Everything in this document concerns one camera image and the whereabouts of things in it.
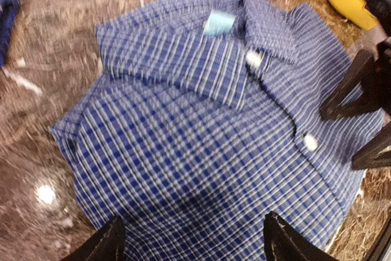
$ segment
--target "white button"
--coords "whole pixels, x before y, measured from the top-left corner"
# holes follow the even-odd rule
[[[246,62],[254,69],[258,69],[261,66],[262,59],[259,53],[254,50],[250,50],[246,54]]]
[[[316,140],[316,137],[311,134],[306,134],[304,136],[304,144],[311,152],[315,151],[319,147],[318,140]]]

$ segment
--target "marble surface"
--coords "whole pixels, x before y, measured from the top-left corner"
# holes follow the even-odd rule
[[[102,71],[94,24],[151,0],[23,0],[0,72],[1,260],[59,260],[94,232],[74,200],[72,173],[47,128]],[[308,1],[353,56],[374,43],[327,0]],[[391,213],[391,170],[368,171],[329,252],[361,260]]]

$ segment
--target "shirt tag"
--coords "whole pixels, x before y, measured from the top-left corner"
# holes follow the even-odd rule
[[[203,33],[205,35],[219,35],[229,32],[236,16],[229,13],[212,10],[205,23]]]

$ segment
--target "shirt collar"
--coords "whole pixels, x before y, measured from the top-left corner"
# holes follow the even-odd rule
[[[175,16],[182,20],[186,13],[215,9],[221,1],[244,9],[244,42],[167,25]],[[235,109],[243,107],[247,50],[261,50],[258,73],[271,56],[291,63],[298,59],[285,14],[266,0],[160,0],[98,25],[95,33],[112,78],[131,75],[172,84]]]
[[[265,50],[288,63],[297,63],[299,51],[286,13],[267,0],[243,0],[246,11],[246,45]]]

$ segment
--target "plaid fabric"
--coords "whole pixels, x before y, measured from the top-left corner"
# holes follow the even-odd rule
[[[0,67],[7,59],[13,22],[20,8],[20,0],[0,0]]]
[[[212,9],[236,16],[230,32],[202,35]],[[265,260],[271,210],[325,245],[362,179],[350,158],[382,112],[321,121],[350,61],[307,4],[159,0],[96,35],[104,73],[51,132],[93,225],[123,217],[128,260]]]

